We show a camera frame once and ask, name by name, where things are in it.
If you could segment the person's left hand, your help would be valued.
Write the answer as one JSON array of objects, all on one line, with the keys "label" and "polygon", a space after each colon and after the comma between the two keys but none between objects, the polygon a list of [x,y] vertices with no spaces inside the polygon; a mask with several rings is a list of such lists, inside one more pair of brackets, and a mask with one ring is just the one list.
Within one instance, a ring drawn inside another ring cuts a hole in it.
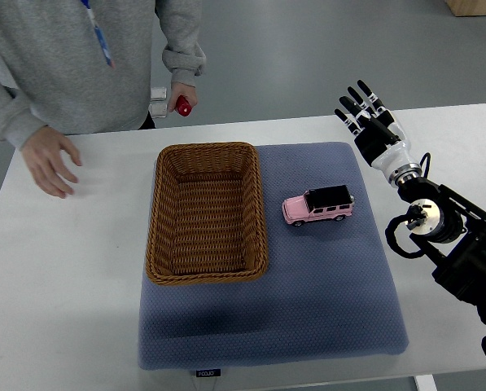
[{"label": "person's left hand", "polygon": [[197,91],[194,86],[189,86],[181,82],[172,82],[171,95],[168,102],[168,112],[174,112],[176,110],[177,101],[180,96],[182,96],[192,108],[199,102]]}]

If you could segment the person's right hand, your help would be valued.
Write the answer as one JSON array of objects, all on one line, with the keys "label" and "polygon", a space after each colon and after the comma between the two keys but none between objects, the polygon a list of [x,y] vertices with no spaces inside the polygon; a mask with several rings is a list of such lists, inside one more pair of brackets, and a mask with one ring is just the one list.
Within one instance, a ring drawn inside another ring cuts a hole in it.
[{"label": "person's right hand", "polygon": [[48,125],[35,131],[20,149],[35,184],[46,194],[60,199],[73,195],[71,184],[78,183],[77,176],[63,162],[63,152],[74,165],[81,166],[77,147],[68,137]]}]

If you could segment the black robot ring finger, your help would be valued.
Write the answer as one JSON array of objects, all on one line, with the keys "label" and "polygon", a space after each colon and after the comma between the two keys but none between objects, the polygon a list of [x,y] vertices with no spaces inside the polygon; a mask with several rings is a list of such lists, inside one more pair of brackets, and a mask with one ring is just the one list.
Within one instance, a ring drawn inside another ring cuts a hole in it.
[{"label": "black robot ring finger", "polygon": [[370,115],[375,114],[375,110],[368,103],[364,101],[361,95],[354,88],[349,86],[348,93],[362,110],[367,111]]}]

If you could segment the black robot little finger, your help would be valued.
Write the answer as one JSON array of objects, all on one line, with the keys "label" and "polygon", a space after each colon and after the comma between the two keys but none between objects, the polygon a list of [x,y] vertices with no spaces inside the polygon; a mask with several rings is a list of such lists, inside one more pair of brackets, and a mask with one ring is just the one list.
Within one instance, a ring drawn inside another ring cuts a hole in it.
[{"label": "black robot little finger", "polygon": [[367,100],[364,101],[375,110],[375,114],[384,114],[387,112],[387,108],[383,104],[380,97],[363,80],[358,80],[357,86],[361,90],[362,94],[367,98]]}]

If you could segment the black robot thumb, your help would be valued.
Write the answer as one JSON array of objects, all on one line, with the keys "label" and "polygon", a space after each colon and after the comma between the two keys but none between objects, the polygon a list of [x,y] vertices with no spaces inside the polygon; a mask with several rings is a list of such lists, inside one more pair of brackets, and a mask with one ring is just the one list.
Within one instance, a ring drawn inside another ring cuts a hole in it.
[{"label": "black robot thumb", "polygon": [[382,122],[377,118],[372,117],[368,112],[364,112],[359,116],[359,124],[362,128],[362,131],[359,134],[360,144],[395,144],[401,140]]}]

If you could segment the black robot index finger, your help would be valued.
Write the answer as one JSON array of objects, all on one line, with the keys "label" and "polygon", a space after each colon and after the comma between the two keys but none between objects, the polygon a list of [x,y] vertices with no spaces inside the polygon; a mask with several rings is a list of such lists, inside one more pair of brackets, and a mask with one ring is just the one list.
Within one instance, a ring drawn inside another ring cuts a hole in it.
[{"label": "black robot index finger", "polygon": [[350,119],[340,109],[336,108],[334,113],[345,124],[352,135],[359,135],[361,133],[361,127],[359,127],[354,120]]}]

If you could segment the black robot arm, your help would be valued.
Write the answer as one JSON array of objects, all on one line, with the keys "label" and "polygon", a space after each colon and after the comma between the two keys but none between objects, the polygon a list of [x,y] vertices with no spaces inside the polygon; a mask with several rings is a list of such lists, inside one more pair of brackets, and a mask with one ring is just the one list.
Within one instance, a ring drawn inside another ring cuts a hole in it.
[{"label": "black robot arm", "polygon": [[428,257],[433,279],[473,305],[486,324],[486,105],[414,112],[404,128],[359,81],[340,98],[336,116],[369,167],[408,205],[385,231],[407,259]]}]

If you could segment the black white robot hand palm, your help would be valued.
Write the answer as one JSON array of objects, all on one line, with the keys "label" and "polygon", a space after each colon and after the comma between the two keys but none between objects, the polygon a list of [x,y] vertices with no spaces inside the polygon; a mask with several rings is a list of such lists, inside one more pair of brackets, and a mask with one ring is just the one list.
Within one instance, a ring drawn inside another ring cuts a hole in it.
[{"label": "black white robot hand palm", "polygon": [[[372,117],[377,118],[401,140],[395,144],[360,144],[359,135],[356,135],[354,142],[366,163],[382,172],[388,182],[407,182],[410,178],[421,177],[421,165],[410,155],[411,144],[401,124],[389,111]],[[359,118],[355,118],[355,121],[361,127]]]}]

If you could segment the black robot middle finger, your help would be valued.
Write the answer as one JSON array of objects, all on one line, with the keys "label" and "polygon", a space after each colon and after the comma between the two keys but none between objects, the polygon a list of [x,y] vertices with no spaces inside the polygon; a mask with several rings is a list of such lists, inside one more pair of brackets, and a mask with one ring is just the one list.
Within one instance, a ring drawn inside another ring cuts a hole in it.
[{"label": "black robot middle finger", "polygon": [[348,96],[340,97],[339,102],[354,118],[367,118],[367,111]]}]

